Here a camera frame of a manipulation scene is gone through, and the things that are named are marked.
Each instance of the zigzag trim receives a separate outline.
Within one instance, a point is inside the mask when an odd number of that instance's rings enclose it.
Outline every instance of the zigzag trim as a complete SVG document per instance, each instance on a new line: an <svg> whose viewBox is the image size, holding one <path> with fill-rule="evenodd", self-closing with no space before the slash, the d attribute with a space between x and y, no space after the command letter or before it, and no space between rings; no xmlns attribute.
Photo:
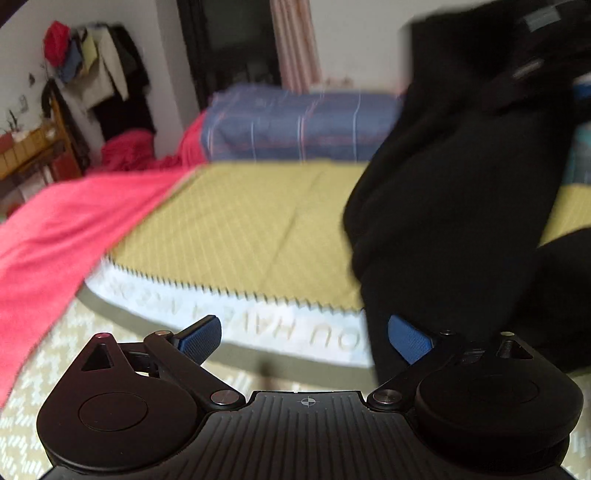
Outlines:
<svg viewBox="0 0 591 480"><path fill-rule="evenodd" d="M322 305L319 302L310 302L309 300L299 300L296 298L288 298L288 297L276 297L276 296L269 296L264 293L258 292L248 292L248 291L238 291L228 288L219 288L213 287L210 285L199 284L199 283L187 283L181 282L177 280L171 280L168 278L157 277L154 275L147 275L143 272L138 270L134 270L132 268L126 267L124 265L118 264L115 259L111 255L107 255L103 258L106 260L111 266L116 268L119 271L123 271L128 275L133 275L134 277L143 278L144 280L150 280L154 283L158 283L161 285L168 285L170 287L175 288L182 288L183 290L201 290L201 291L208 291L209 293L217 293L218 295L226 295L228 297L236 297L237 299L246 298L247 300L256 300L256 301L265 301L266 303L274 303L279 305L280 303L284 304L294 304L297 305L298 308L307 308L309 310L319 309L322 313L330 312L330 313L340 313L340 314L359 314L361 310L356 309L344 309L342 307L335 307L334 305L327 304Z"/></svg>

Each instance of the metal screw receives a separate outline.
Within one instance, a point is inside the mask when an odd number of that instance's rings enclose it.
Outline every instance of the metal screw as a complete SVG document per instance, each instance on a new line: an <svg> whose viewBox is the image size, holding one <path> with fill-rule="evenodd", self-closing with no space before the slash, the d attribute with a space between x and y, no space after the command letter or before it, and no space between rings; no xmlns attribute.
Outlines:
<svg viewBox="0 0 591 480"><path fill-rule="evenodd" d="M402 400L402 394L398 390L383 390L375 391L372 396L374 400L382 405L394 405Z"/></svg>
<svg viewBox="0 0 591 480"><path fill-rule="evenodd" d="M212 402L218 405L234 405L238 400L240 400L240 395L234 390L220 390L212 394Z"/></svg>

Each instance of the red cap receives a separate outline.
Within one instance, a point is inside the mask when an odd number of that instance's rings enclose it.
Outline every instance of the red cap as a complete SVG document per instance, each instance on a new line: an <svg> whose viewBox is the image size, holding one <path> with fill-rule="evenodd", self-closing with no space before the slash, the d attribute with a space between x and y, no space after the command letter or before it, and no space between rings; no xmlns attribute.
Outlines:
<svg viewBox="0 0 591 480"><path fill-rule="evenodd" d="M66 61L68 46L70 45L70 27L53 22L45 33L43 40L45 58L55 68L61 67Z"/></svg>

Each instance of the striped curtain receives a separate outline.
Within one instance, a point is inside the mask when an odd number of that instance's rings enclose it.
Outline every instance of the striped curtain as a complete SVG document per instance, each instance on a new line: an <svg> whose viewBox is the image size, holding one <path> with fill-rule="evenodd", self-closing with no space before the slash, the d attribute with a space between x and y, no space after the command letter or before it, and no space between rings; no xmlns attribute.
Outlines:
<svg viewBox="0 0 591 480"><path fill-rule="evenodd" d="M283 88L307 93L321 81L309 0L271 0Z"/></svg>

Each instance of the white wall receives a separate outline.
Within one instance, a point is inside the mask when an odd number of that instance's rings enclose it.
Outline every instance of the white wall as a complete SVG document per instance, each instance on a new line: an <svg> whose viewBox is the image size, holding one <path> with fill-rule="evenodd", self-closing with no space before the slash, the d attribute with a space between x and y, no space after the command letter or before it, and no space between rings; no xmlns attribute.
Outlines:
<svg viewBox="0 0 591 480"><path fill-rule="evenodd" d="M408 82L401 27L416 15L478 0L310 0L323 80L400 90Z"/></svg>
<svg viewBox="0 0 591 480"><path fill-rule="evenodd" d="M162 8L164 3L168 4L166 8ZM123 23L150 77L148 104L158 130L156 155L175 152L185 127L199 109L194 89L186 87L191 78L174 0L29 0L0 28L0 127L6 126L5 109L15 105L22 94L27 96L30 111L20 123L33 127L38 122L45 84L42 39L53 20L70 26L91 21ZM31 89L29 72L37 79ZM67 92L64 97L96 156L103 144L98 123Z"/></svg>

